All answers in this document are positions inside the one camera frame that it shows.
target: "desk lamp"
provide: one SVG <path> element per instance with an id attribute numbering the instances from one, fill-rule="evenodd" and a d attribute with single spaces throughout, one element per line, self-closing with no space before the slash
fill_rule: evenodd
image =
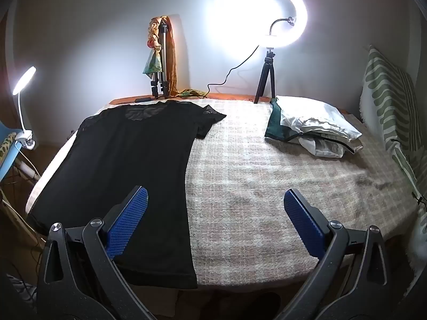
<path id="1" fill-rule="evenodd" d="M 19 110 L 19 118 L 21 119 L 22 131 L 16 135 L 15 141 L 19 141 L 25 149 L 32 150 L 35 146 L 35 142 L 33 141 L 33 132 L 31 130 L 26 130 L 24 127 L 24 123 L 22 120 L 22 112 L 21 112 L 21 91 L 27 86 L 32 77 L 35 74 L 35 67 L 30 67 L 27 72 L 18 80 L 15 88 L 13 89 L 12 95 L 18 95 L 18 110 Z"/>

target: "beige blanket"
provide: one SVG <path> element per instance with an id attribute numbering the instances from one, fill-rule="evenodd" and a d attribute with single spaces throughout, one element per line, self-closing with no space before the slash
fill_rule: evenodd
<path id="1" fill-rule="evenodd" d="M 298 189 L 326 218 L 360 230 L 377 225 L 386 239 L 417 210 L 398 166 L 352 115 L 346 117 L 363 134 L 362 151 L 326 159 L 300 145 L 265 139 L 268 103 L 192 102 L 227 115 L 205 140 L 194 141 L 186 173 L 191 248 L 201 287 L 285 285 L 315 267 L 317 259 L 308 255 L 283 209 L 289 188 Z M 73 141 L 35 186 L 27 212 Z"/>

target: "blue gripper pad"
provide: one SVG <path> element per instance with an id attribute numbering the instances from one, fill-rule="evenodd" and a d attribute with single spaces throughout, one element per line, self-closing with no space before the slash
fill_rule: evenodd
<path id="1" fill-rule="evenodd" d="M 107 232 L 107 245 L 105 251 L 112 260 L 116 255 L 121 255 L 126 248 L 136 226 L 140 222 L 148 205 L 148 193 L 145 188 L 140 188 L 121 212 L 111 229 Z"/>
<path id="2" fill-rule="evenodd" d="M 322 259 L 325 254 L 325 235 L 319 226 L 291 190 L 285 192 L 283 204 L 308 253 Z"/>

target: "striped cushion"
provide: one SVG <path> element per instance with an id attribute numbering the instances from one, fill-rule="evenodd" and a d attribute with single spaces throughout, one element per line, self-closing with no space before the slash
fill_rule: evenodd
<path id="1" fill-rule="evenodd" d="M 371 96 L 377 121 L 370 123 L 381 126 L 386 150 L 406 174 L 416 194 L 426 195 L 427 155 L 410 76 L 371 46 L 362 95 Z M 364 115 L 369 116 L 364 114 L 362 106 L 361 113 L 364 119 Z"/>

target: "blue chair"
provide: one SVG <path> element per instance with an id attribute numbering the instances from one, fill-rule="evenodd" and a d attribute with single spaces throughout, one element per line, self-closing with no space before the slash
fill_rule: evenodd
<path id="1" fill-rule="evenodd" d="M 21 129 L 9 129 L 0 122 L 0 144 L 3 143 L 7 135 L 9 135 L 11 132 L 16 132 L 16 134 L 18 134 L 21 131 L 22 131 Z M 13 143 L 10 146 L 10 149 L 6 155 L 6 158 L 3 161 L 2 165 L 0 166 L 0 182 L 6 175 L 10 167 L 13 165 L 13 162 L 16 156 L 18 155 L 21 147 L 22 147 L 22 144 L 20 142 Z"/>

